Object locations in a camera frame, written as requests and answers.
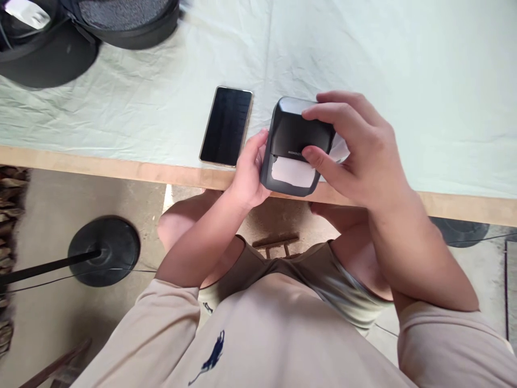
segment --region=long sleeve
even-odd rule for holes
[[[198,292],[152,280],[73,388],[160,385],[194,339]]]
[[[516,387],[517,359],[482,313],[424,302],[400,317],[399,366],[421,388]]]

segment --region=table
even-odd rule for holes
[[[0,163],[226,188],[199,159],[216,86],[255,93],[248,136],[283,95],[348,89],[395,128],[430,215],[517,226],[513,0],[195,0],[167,42],[104,45],[79,79],[2,79]],[[322,182],[304,198],[349,204]]]

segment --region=hand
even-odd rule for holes
[[[395,132],[366,98],[357,93],[319,93],[318,102],[302,113],[306,120],[334,125],[350,150],[336,164],[320,148],[310,145],[302,154],[339,193],[370,210],[389,209],[414,192],[402,169]]]
[[[235,199],[235,203],[246,210],[260,205],[271,194],[271,191],[260,183],[260,167],[264,160],[267,139],[268,131],[262,129],[246,142],[237,160],[233,182],[227,190]]]

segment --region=forearm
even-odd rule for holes
[[[372,211],[369,217],[379,265],[394,291],[451,310],[479,308],[470,281],[417,193],[410,191],[400,206]]]
[[[231,192],[223,193],[170,249],[156,278],[180,287],[201,286],[248,212],[248,208],[236,204]]]

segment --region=beige shirt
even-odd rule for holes
[[[285,275],[225,299],[196,334],[198,291],[153,280],[73,387],[517,386],[517,359],[478,312],[408,307],[399,370]]]

